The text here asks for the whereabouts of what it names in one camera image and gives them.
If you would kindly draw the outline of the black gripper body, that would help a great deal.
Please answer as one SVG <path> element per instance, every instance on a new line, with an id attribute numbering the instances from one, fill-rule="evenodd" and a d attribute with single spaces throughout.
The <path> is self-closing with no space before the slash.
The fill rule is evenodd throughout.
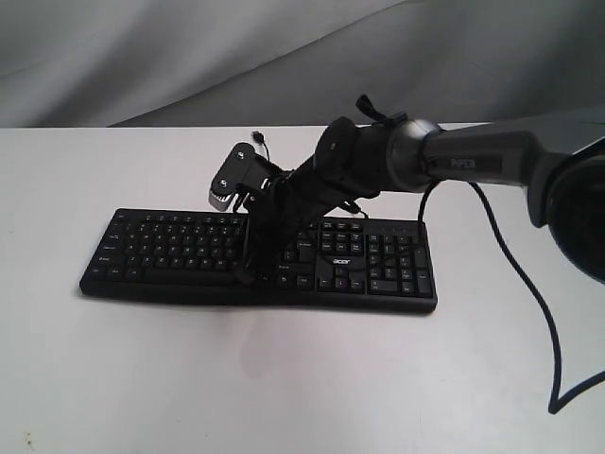
<path id="1" fill-rule="evenodd" d="M 372 199 L 380 192 L 381 183 L 372 176 L 358 179 L 343 164 L 309 158 L 292 171 L 279 169 L 262 181 L 249 209 L 250 237 L 265 246 L 284 246 L 340 205 Z"/>

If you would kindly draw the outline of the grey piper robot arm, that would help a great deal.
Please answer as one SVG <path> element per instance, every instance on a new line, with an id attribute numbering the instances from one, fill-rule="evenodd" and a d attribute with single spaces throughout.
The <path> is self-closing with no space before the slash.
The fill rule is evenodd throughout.
<path id="1" fill-rule="evenodd" d="M 297 169 L 262 181 L 251 208 L 243 266 L 271 265 L 297 233 L 345 201 L 384 191 L 422 193 L 437 183 L 503 184 L 526 194 L 531 224 L 563 255 L 604 277 L 604 117 L 559 114 L 447 131 L 399 118 L 358 127 L 341 117 Z"/>

